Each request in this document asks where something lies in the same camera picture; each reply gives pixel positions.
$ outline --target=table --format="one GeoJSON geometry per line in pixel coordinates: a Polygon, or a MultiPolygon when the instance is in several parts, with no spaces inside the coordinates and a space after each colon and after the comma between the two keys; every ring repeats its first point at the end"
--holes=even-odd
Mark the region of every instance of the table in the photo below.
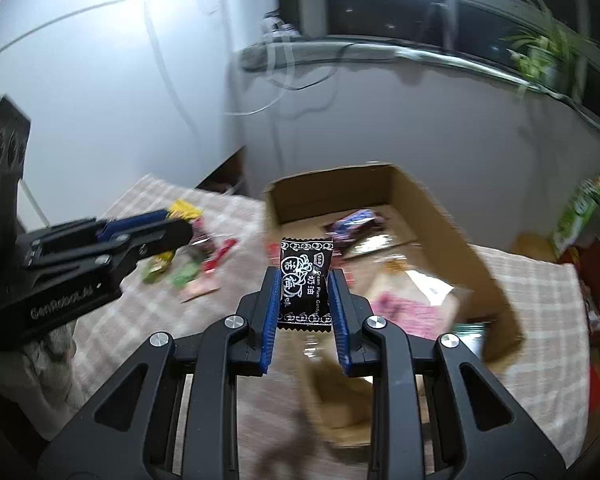
{"type": "MultiPolygon", "coordinates": [[[[123,296],[81,317],[75,329],[75,374],[87,396],[153,332],[165,330],[175,338],[202,332],[234,313],[243,295],[260,288],[269,265],[260,201],[184,189],[148,175],[105,216],[122,218],[166,208],[178,198],[205,210],[210,231],[240,240],[218,269],[222,288],[181,304],[168,280],[144,285],[137,270],[125,278],[123,296]]],[[[584,440],[589,398],[587,326],[575,270],[498,250],[475,250],[503,288],[525,335],[498,378],[570,465],[584,440]]],[[[304,415],[293,359],[280,339],[283,332],[278,332],[266,377],[238,378],[242,478],[364,478],[366,463],[336,456],[313,432],[304,415]]]]}

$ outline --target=silver screw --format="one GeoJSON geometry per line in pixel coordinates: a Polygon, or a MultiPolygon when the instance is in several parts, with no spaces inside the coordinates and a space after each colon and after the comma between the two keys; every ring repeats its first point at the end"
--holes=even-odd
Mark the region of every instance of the silver screw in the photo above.
{"type": "Polygon", "coordinates": [[[169,342],[169,334],[164,332],[156,332],[149,338],[149,343],[152,346],[165,346],[169,342]]]}
{"type": "Polygon", "coordinates": [[[108,254],[102,254],[96,258],[96,265],[107,265],[111,259],[108,254]]]}
{"type": "Polygon", "coordinates": [[[386,326],[386,319],[382,316],[369,316],[366,318],[366,324],[371,328],[384,328],[386,326]]]}
{"type": "Polygon", "coordinates": [[[244,320],[240,316],[229,316],[224,320],[224,326],[227,328],[240,328],[244,325],[244,320]]]}
{"type": "Polygon", "coordinates": [[[440,338],[440,342],[447,348],[455,348],[460,344],[456,334],[445,334],[440,338]]]}

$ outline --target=black candy wrapper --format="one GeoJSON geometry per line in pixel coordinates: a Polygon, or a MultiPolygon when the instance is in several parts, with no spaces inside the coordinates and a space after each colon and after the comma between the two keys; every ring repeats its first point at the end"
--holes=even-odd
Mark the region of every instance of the black candy wrapper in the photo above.
{"type": "Polygon", "coordinates": [[[282,298],[278,328],[331,331],[326,279],[331,253],[332,240],[282,239],[282,298]]]}

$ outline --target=blue gripper pad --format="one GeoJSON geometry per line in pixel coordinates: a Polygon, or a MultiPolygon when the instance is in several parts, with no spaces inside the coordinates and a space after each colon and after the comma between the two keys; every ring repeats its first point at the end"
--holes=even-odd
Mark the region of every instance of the blue gripper pad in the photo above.
{"type": "Polygon", "coordinates": [[[329,295],[329,311],[331,313],[331,323],[333,325],[333,336],[336,339],[336,350],[338,351],[338,362],[345,375],[351,368],[351,355],[349,349],[349,329],[344,316],[342,299],[338,285],[331,271],[328,276],[327,290],[329,295]]]}
{"type": "Polygon", "coordinates": [[[269,293],[269,306],[267,315],[262,327],[262,351],[260,352],[260,371],[263,374],[269,370],[271,358],[273,356],[273,344],[276,339],[276,329],[278,328],[278,312],[280,310],[280,293],[282,289],[282,272],[276,270],[276,277],[269,293]]]}
{"type": "Polygon", "coordinates": [[[128,231],[129,229],[152,224],[154,222],[161,222],[167,218],[167,214],[168,212],[166,210],[161,209],[159,211],[152,211],[151,213],[131,216],[129,218],[112,220],[96,235],[96,238],[99,242],[108,242],[114,235],[122,231],[128,231]]]}

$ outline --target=spider plant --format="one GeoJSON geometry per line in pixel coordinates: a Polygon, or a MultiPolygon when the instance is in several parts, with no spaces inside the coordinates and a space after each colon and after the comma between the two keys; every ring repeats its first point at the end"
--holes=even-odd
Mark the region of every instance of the spider plant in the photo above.
{"type": "MultiPolygon", "coordinates": [[[[538,83],[558,92],[568,92],[573,82],[574,46],[570,43],[565,26],[554,18],[544,0],[523,0],[539,9],[543,17],[543,31],[524,28],[520,34],[502,38],[511,41],[509,52],[522,75],[529,82],[538,83]]],[[[521,88],[524,93],[527,85],[521,88]]]]}

